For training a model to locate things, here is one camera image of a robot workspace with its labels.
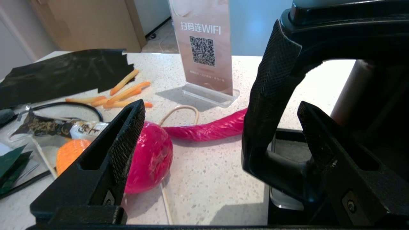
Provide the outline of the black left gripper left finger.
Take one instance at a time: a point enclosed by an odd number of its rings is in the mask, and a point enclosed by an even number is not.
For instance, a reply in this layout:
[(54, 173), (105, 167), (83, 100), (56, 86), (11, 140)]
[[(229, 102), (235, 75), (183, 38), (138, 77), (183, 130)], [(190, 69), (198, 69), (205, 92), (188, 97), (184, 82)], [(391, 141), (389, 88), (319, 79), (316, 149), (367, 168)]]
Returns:
[(125, 224), (121, 207), (127, 177), (145, 121), (137, 100), (30, 205), (37, 224)]

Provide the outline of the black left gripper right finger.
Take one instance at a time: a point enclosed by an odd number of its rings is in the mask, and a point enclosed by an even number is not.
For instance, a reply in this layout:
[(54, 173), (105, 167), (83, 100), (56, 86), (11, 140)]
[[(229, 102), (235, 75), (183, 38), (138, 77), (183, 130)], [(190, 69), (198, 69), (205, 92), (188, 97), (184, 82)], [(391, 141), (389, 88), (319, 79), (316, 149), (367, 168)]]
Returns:
[(317, 106), (302, 101), (297, 116), (340, 225), (408, 225), (404, 179)]

